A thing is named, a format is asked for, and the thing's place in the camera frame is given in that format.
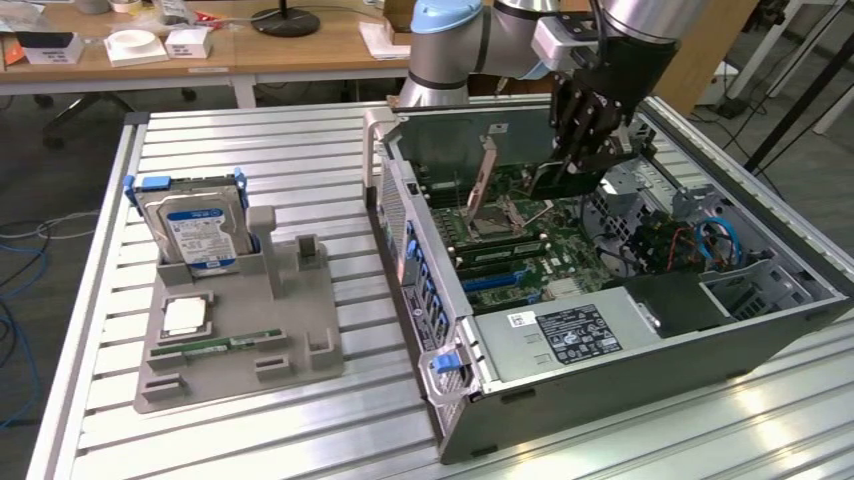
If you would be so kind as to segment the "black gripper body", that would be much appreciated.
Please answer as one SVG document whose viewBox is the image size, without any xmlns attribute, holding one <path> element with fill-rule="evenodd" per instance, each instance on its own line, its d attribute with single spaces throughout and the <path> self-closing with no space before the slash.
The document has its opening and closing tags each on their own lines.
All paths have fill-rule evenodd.
<svg viewBox="0 0 854 480">
<path fill-rule="evenodd" d="M 582 67 L 553 84 L 550 125 L 555 133 L 553 159 L 568 173 L 588 173 L 618 163 L 610 143 L 620 127 L 632 123 L 676 57 L 680 42 L 649 43 L 612 37 L 606 51 L 582 51 Z"/>
</svg>

